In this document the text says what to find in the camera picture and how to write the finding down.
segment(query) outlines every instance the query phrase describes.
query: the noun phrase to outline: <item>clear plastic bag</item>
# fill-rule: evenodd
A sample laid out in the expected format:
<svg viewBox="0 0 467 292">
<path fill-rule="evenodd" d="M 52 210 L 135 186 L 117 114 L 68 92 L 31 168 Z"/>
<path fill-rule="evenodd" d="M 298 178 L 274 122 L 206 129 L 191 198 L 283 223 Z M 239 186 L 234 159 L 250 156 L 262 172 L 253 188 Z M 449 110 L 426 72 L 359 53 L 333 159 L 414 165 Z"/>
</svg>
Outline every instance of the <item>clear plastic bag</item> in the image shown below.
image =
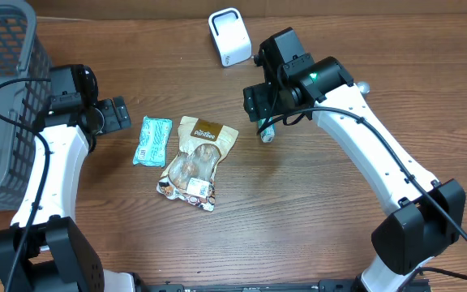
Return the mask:
<svg viewBox="0 0 467 292">
<path fill-rule="evenodd" d="M 238 131 L 197 118 L 183 117 L 178 128 L 179 154 L 161 175 L 156 189 L 212 211 L 216 204 L 217 164 L 234 146 Z"/>
</svg>

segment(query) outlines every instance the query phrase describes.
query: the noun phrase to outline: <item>black base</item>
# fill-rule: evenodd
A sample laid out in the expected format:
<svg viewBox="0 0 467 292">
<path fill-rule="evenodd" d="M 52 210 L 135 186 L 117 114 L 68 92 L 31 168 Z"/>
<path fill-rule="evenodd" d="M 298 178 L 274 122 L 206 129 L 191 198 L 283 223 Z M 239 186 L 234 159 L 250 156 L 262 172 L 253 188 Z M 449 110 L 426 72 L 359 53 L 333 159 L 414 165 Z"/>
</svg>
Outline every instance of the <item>black base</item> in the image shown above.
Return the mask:
<svg viewBox="0 0 467 292">
<path fill-rule="evenodd" d="M 319 283 L 188 286 L 143 286 L 142 292 L 359 292 L 356 280 L 322 280 Z M 413 281 L 402 292 L 430 292 L 428 280 Z"/>
</svg>

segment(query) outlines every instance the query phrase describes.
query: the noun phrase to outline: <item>teal wrapper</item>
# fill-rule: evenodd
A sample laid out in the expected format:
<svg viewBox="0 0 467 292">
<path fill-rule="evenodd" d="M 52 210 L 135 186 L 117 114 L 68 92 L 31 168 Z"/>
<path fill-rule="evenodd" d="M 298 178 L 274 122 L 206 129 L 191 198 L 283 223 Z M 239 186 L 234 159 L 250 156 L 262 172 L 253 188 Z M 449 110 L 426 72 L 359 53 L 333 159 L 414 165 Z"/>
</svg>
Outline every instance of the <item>teal wrapper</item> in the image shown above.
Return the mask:
<svg viewBox="0 0 467 292">
<path fill-rule="evenodd" d="M 165 150 L 171 130 L 172 121 L 169 119 L 144 117 L 133 164 L 164 167 Z"/>
<path fill-rule="evenodd" d="M 257 127 L 260 129 L 260 127 L 264 124 L 264 121 L 266 119 L 263 118 L 259 121 L 257 121 Z M 260 132 L 260 139 L 264 142 L 264 143 L 270 143 L 273 141 L 273 138 L 275 138 L 275 124 L 271 125 L 270 127 L 267 127 L 266 129 L 264 129 L 264 131 Z"/>
</svg>

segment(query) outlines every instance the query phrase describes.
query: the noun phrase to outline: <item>cable clip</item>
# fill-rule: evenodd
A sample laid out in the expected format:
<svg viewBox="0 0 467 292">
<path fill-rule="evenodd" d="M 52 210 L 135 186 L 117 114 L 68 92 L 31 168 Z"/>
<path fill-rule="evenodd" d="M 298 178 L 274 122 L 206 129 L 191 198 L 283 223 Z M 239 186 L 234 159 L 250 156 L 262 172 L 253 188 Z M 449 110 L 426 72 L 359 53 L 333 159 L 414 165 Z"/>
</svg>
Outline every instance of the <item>cable clip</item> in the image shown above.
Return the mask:
<svg viewBox="0 0 467 292">
<path fill-rule="evenodd" d="M 42 206 L 40 205 L 41 202 L 32 202 L 32 208 L 37 208 L 37 210 L 42 210 Z"/>
<path fill-rule="evenodd" d="M 411 174 L 405 178 L 405 183 L 410 183 L 415 179 L 415 175 Z"/>
</svg>

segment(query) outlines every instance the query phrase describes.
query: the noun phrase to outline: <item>black wire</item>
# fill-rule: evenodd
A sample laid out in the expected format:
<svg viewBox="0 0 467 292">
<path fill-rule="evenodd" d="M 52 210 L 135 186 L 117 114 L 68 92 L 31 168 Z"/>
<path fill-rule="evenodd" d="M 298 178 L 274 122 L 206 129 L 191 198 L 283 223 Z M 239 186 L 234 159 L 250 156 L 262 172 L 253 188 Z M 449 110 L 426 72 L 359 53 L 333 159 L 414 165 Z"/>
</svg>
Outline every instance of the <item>black wire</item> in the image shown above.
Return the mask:
<svg viewBox="0 0 467 292">
<path fill-rule="evenodd" d="M 96 136 L 91 135 L 91 148 L 89 149 L 88 153 L 91 153 L 95 150 L 96 147 Z"/>
<path fill-rule="evenodd" d="M 277 77 L 278 74 L 279 74 L 279 69 L 278 69 L 278 67 L 277 67 L 276 73 L 273 72 L 272 66 L 271 66 L 270 63 L 269 63 L 268 58 L 266 58 L 266 52 L 264 52 L 264 50 L 262 50 L 262 55 L 263 55 L 263 60 L 264 60 L 264 62 L 266 63 L 266 67 L 265 67 L 265 68 L 268 69 L 268 72 L 270 72 L 270 73 L 272 74 L 273 78 L 278 79 L 278 77 Z"/>
<path fill-rule="evenodd" d="M 294 116 L 295 114 L 304 114 L 304 113 L 309 113 L 309 112 L 314 112 L 314 111 L 326 111 L 326 112 L 333 112 L 333 113 L 338 113 L 338 114 L 343 114 L 345 116 L 351 117 L 354 120 L 356 120 L 357 123 L 361 123 L 365 127 L 367 127 L 375 136 L 378 138 L 379 142 L 387 149 L 388 153 L 392 156 L 392 159 L 399 165 L 400 169 L 403 171 L 405 174 L 406 178 L 415 186 L 415 188 L 426 198 L 430 201 L 430 203 L 437 209 L 437 211 L 448 221 L 455 229 L 457 232 L 462 236 L 462 238 L 467 242 L 467 233 L 444 211 L 444 209 L 419 185 L 418 181 L 415 179 L 415 177 L 406 169 L 405 165 L 403 162 L 401 162 L 400 158 L 397 156 L 397 154 L 394 152 L 390 144 L 386 141 L 386 139 L 379 133 L 374 126 L 372 126 L 365 118 L 360 117 L 356 114 L 353 114 L 347 110 L 343 109 L 337 109 L 337 108 L 331 108 L 331 107 L 314 107 L 314 108 L 307 108 L 307 109 L 298 109 L 292 113 L 289 114 L 283 114 L 277 118 L 274 118 L 271 122 L 266 125 L 266 127 L 270 127 L 272 124 L 279 122 L 281 120 L 284 120 L 288 117 Z M 450 277 L 455 277 L 455 278 L 460 278 L 463 280 L 467 280 L 467 275 L 461 274 L 461 273 L 455 273 L 451 271 L 447 271 L 441 268 L 432 268 L 432 267 L 421 267 L 417 268 L 414 272 L 410 280 L 413 280 L 415 276 L 417 276 L 419 273 L 423 272 L 434 272 L 434 273 L 440 273 L 446 276 Z"/>
<path fill-rule="evenodd" d="M 25 81 L 26 82 L 28 82 L 28 81 L 50 82 L 51 80 L 48 79 L 48 78 L 19 78 L 19 79 L 13 79 L 13 80 L 3 82 L 2 84 L 0 84 L 0 89 L 7 86 L 7 85 L 10 85 L 10 84 L 15 84 L 15 83 L 18 83 L 18 82 L 25 82 Z M 24 129 L 26 131 L 31 132 L 45 146 L 45 166 L 44 166 L 44 169 L 42 171 L 41 181 L 39 182 L 39 187 L 37 188 L 36 198 L 32 203 L 32 210 L 30 212 L 30 217 L 28 218 L 28 221 L 26 223 L 26 227 L 24 228 L 24 232 L 21 235 L 19 245 L 17 246 L 17 251 L 15 252 L 14 260 L 12 261 L 11 270 L 8 273 L 8 278 L 6 280 L 5 292 L 9 292 L 9 291 L 11 291 L 12 282 L 13 282 L 13 279 L 14 279 L 14 274 L 15 274 L 15 270 L 17 268 L 17 264 L 18 264 L 22 254 L 23 254 L 23 249 L 24 249 L 24 245 L 25 245 L 24 243 L 26 242 L 26 238 L 27 238 L 28 233 L 30 231 L 30 227 L 32 226 L 33 220 L 36 217 L 37 210 L 39 209 L 39 203 L 41 202 L 42 191 L 45 188 L 46 177 L 48 176 L 50 151 L 49 151 L 49 147 L 48 147 L 48 142 L 46 142 L 46 139 L 41 134 L 39 134 L 39 132 L 34 131 L 31 127 L 28 127 L 28 126 L 26 126 L 26 125 L 24 125 L 22 123 L 12 121 L 11 119 L 6 118 L 6 117 L 2 116 L 1 114 L 0 114 L 0 119 L 5 121 L 5 122 L 8 122 L 8 123 L 10 123 L 10 124 L 12 124 L 12 125 L 14 125 L 16 127 L 20 127 L 20 128 L 22 128 L 22 129 Z"/>
<path fill-rule="evenodd" d="M 266 59 L 266 55 L 264 55 L 263 59 L 265 62 L 268 62 L 268 60 Z M 276 68 L 276 79 L 278 80 L 278 84 L 281 86 L 281 88 L 284 88 L 284 85 L 281 80 L 281 70 L 282 70 L 282 64 Z M 279 87 L 277 85 L 274 84 L 272 88 L 273 88 L 273 104 L 272 104 L 272 108 L 269 110 L 269 116 L 268 116 L 269 118 L 266 118 L 263 124 L 260 125 L 260 127 L 261 128 L 264 127 L 264 129 L 266 128 L 265 126 L 267 122 L 269 121 L 269 119 L 273 116 L 273 110 L 275 109 L 276 100 L 278 99 L 278 94 L 279 94 Z"/>
<path fill-rule="evenodd" d="M 298 118 L 295 118 L 295 120 L 292 121 L 292 122 L 288 122 L 288 118 L 284 118 L 284 119 L 282 120 L 282 123 L 284 124 L 284 126 L 296 125 L 296 124 L 298 124 L 298 122 L 302 121 L 302 119 L 303 119 L 305 116 L 306 116 L 306 114 L 301 113 L 301 114 L 298 116 Z"/>
</svg>

